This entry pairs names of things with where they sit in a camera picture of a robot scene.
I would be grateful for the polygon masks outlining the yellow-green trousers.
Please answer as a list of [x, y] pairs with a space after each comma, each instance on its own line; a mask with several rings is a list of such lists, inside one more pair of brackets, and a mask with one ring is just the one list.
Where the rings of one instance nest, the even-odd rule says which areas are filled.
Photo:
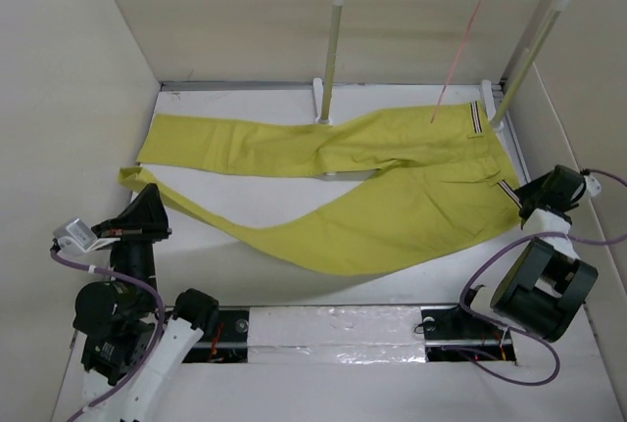
[[[293, 220], [245, 226], [163, 182], [155, 166], [348, 183]], [[399, 271], [494, 239], [519, 221], [518, 178], [478, 101], [386, 108], [337, 125], [156, 115], [123, 187], [269, 256], [330, 275]]]

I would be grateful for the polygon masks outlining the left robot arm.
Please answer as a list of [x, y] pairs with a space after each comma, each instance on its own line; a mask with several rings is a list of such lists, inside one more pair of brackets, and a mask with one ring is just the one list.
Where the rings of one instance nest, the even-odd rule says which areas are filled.
[[84, 286], [74, 302], [73, 327], [86, 337], [81, 363], [105, 384], [87, 413], [95, 421], [149, 421], [184, 357], [216, 333], [218, 302], [190, 288], [166, 309], [153, 246], [171, 230], [156, 184], [93, 231], [112, 243], [107, 280]]

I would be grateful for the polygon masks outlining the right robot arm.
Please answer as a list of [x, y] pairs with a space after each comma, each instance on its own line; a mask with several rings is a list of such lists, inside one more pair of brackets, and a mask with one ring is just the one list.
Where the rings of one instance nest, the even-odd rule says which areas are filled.
[[558, 164], [512, 189], [526, 246], [490, 297], [488, 309], [547, 343], [559, 340], [595, 285], [599, 273], [581, 260], [569, 237], [568, 213], [587, 191], [583, 173]]

